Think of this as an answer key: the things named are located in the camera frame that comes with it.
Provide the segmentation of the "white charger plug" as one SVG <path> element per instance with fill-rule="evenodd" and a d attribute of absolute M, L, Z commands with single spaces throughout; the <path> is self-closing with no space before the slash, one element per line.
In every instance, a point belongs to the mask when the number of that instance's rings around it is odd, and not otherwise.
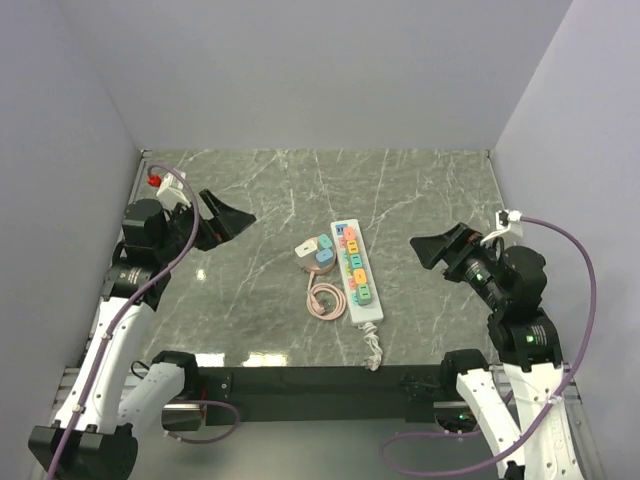
<path fill-rule="evenodd" d="M 318 244 L 315 238 L 309 238 L 294 248 L 294 253 L 299 259 L 314 258 L 318 251 Z"/>

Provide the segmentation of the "round pink power socket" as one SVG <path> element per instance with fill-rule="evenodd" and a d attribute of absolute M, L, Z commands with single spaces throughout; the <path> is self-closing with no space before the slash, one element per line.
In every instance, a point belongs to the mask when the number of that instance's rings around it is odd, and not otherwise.
<path fill-rule="evenodd" d="M 305 269 L 306 271 L 327 271 L 328 269 L 331 269 L 332 266 L 334 265 L 335 261 L 336 261 L 336 249 L 335 246 L 333 248 L 333 251 L 335 253 L 335 260 L 333 262 L 333 264 L 331 266 L 329 266 L 328 268 L 325 269 L 319 269 L 316 265 L 315 262 L 315 257 L 314 258 L 308 258 L 308 259 L 299 259 L 296 257 L 295 253 L 294 253 L 294 257 L 295 257 L 295 261 L 296 263 L 303 269 Z"/>

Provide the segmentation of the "teal charger plug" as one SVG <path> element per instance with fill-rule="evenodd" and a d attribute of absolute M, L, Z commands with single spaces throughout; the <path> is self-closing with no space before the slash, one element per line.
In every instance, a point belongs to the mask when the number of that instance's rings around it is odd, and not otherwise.
<path fill-rule="evenodd" d="M 327 234 L 320 234 L 317 236 L 317 245 L 320 250 L 334 248 L 332 239 Z"/>

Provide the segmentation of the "blue charger plug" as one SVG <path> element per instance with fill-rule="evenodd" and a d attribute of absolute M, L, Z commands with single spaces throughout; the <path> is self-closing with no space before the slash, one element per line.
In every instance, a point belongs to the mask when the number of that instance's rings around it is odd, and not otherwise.
<path fill-rule="evenodd" d="M 315 262 L 319 269 L 328 268 L 335 260 L 335 253 L 332 248 L 318 250 L 315 254 Z"/>

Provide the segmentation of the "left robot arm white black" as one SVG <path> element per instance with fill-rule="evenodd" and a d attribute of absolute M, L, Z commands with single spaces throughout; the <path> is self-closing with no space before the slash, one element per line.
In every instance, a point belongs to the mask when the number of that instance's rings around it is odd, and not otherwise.
<path fill-rule="evenodd" d="M 168 285 L 171 269 L 191 248 L 209 251 L 251 226 L 253 214 L 235 209 L 209 190 L 167 209 L 142 199 L 125 210 L 123 237 L 107 271 L 96 330 L 75 383 L 49 426 L 36 426 L 29 450 L 50 479 L 126 479 L 139 442 L 172 401 L 198 404 L 205 387 L 194 355 L 163 351 L 144 377 L 124 390 L 139 344 Z"/>

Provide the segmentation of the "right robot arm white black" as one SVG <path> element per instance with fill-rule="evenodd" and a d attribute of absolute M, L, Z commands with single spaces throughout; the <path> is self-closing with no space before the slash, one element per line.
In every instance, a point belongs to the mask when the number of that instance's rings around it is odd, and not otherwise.
<path fill-rule="evenodd" d="M 500 478 L 580 479 L 563 395 L 567 376 L 559 335 L 541 306 L 546 261 L 529 247 L 506 246 L 507 228 L 500 222 L 483 235 L 460 223 L 410 241 L 424 268 L 445 263 L 444 279 L 468 284 L 489 307 L 489 338 L 517 412 L 510 413 L 477 350 L 446 353 L 439 387 L 470 407 Z"/>

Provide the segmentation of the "white multicolour power strip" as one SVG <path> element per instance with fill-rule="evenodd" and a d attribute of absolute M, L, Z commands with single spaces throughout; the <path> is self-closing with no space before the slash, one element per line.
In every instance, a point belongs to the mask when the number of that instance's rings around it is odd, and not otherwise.
<path fill-rule="evenodd" d="M 381 322 L 384 314 L 359 222 L 338 220 L 330 229 L 352 324 Z"/>

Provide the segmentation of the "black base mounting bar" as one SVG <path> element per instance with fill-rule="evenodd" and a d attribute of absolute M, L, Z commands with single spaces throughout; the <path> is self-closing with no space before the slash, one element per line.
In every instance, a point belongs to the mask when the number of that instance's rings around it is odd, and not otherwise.
<path fill-rule="evenodd" d="M 431 422 L 454 401 L 437 365 L 208 367 L 207 398 L 239 410 L 243 422 L 403 419 Z"/>

